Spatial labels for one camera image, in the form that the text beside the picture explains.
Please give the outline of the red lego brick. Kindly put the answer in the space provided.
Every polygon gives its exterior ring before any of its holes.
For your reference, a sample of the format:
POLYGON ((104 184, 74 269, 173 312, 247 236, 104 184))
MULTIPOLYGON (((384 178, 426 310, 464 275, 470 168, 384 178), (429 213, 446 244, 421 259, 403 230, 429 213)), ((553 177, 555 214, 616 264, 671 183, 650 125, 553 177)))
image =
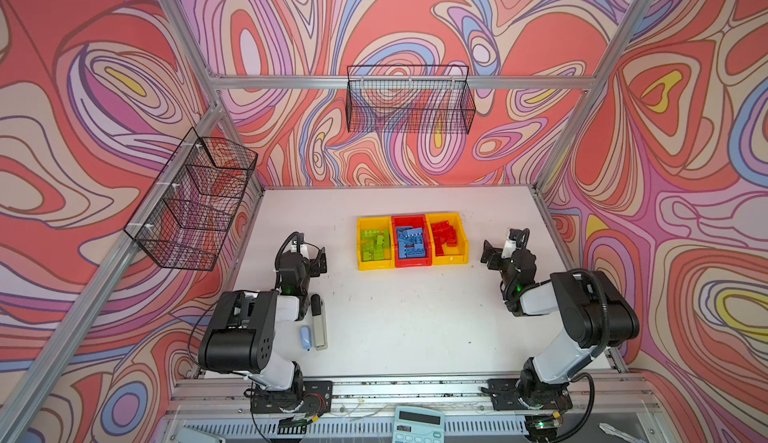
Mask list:
POLYGON ((432 226, 432 236, 435 249, 435 255, 441 257, 444 255, 443 245, 446 242, 447 229, 445 227, 432 226))
POLYGON ((447 229, 447 237, 444 246, 452 250, 458 250, 460 246, 459 231, 451 224, 447 224, 445 228, 447 229))

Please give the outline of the green lego brick long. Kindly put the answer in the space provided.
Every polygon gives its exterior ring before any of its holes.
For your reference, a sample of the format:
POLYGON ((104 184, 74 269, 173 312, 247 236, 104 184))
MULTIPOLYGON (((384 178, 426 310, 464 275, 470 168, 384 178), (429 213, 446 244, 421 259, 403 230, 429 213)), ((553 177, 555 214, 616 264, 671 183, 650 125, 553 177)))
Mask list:
POLYGON ((362 230, 361 233, 360 233, 361 243, 362 244, 376 245, 375 237, 377 236, 378 232, 379 232, 379 230, 376 230, 376 229, 373 229, 373 230, 371 230, 371 229, 362 230))

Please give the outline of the blue lego brick front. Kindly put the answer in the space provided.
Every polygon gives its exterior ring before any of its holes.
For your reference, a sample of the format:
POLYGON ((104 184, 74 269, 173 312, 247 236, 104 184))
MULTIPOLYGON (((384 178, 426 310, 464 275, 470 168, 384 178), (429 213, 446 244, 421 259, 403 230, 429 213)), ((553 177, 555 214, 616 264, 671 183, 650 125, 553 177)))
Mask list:
POLYGON ((413 228, 410 231, 410 239, 411 239, 412 244, 414 246, 416 246, 416 245, 423 246, 424 245, 423 229, 422 228, 413 228))

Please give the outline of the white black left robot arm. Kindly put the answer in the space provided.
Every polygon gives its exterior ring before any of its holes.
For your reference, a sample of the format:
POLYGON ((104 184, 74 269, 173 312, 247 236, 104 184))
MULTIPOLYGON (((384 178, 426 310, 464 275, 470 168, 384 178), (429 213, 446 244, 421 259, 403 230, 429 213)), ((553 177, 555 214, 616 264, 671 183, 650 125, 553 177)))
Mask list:
POLYGON ((303 246, 277 258, 277 283, 272 290, 238 290, 222 294, 201 340, 197 362, 208 372, 240 375, 262 391, 304 393, 297 362, 274 349, 276 324, 319 316, 322 299, 309 292, 309 283, 327 272, 323 248, 310 258, 303 246))

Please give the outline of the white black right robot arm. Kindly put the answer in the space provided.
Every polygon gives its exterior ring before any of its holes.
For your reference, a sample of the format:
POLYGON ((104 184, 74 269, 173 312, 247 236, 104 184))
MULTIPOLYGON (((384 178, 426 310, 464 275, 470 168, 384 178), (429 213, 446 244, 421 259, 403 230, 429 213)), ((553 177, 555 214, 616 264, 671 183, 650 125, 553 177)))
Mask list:
POLYGON ((481 262, 500 274, 502 300, 514 316, 557 313, 563 326, 544 351, 526 360, 513 389, 491 392, 496 398, 542 409, 606 349, 639 336, 634 309, 601 271, 571 269, 538 281, 535 255, 513 238, 501 248, 485 241, 481 262))

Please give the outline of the grey marker pen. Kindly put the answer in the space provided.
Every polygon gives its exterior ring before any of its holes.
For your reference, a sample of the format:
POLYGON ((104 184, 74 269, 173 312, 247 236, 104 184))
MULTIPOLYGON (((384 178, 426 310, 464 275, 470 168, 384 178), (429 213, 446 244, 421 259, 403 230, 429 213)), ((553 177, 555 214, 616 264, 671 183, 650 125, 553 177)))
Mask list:
POLYGON ((326 312, 324 301, 319 294, 311 295, 310 309, 314 330, 314 346, 318 351, 325 350, 328 348, 326 312))

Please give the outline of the yellow right plastic bin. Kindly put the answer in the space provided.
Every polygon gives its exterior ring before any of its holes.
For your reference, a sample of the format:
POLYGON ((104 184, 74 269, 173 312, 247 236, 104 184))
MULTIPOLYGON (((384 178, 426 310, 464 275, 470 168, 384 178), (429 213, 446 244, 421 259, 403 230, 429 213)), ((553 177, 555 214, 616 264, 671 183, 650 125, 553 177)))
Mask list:
POLYGON ((470 245, 459 213, 426 213, 432 242, 432 265, 465 265, 470 245))

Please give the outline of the yellow plastic bin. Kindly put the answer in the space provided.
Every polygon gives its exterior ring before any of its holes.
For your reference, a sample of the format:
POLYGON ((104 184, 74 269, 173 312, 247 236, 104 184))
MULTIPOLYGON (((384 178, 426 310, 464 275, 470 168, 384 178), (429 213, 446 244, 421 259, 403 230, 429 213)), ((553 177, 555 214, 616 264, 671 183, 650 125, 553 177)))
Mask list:
POLYGON ((426 213, 432 242, 432 265, 465 265, 470 245, 459 213, 426 213))
POLYGON ((393 230, 389 216, 357 219, 356 256, 360 271, 395 268, 393 230))

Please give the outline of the light blue small object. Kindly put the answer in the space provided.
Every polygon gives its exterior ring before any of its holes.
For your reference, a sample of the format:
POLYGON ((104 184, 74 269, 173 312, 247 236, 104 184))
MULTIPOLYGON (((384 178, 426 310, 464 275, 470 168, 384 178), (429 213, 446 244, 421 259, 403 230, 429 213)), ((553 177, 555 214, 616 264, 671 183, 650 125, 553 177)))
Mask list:
POLYGON ((308 326, 302 326, 299 329, 300 343, 304 351, 310 351, 313 348, 311 329, 308 326))

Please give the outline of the yellow left plastic bin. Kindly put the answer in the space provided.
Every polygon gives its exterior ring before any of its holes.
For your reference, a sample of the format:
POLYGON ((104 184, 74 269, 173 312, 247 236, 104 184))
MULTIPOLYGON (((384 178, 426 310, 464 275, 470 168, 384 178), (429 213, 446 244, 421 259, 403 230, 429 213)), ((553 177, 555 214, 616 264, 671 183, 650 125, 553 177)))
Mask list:
POLYGON ((357 219, 356 256, 360 271, 395 268, 393 230, 389 216, 357 219))

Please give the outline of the red middle plastic bin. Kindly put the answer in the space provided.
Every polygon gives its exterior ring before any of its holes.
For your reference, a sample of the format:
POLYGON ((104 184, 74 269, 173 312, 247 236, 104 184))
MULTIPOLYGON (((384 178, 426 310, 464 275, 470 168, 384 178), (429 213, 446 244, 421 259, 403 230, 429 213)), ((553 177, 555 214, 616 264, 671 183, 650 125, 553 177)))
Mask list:
POLYGON ((391 217, 395 267, 432 265, 432 241, 424 214, 391 217))

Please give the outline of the light blue calculator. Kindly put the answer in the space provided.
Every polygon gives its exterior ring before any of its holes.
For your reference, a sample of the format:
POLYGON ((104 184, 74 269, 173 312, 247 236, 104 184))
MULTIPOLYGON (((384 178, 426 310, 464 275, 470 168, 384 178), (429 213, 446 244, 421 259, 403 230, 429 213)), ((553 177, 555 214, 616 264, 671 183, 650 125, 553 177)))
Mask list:
POLYGON ((443 443, 445 437, 446 416, 443 413, 415 406, 395 408, 394 443, 443 443))

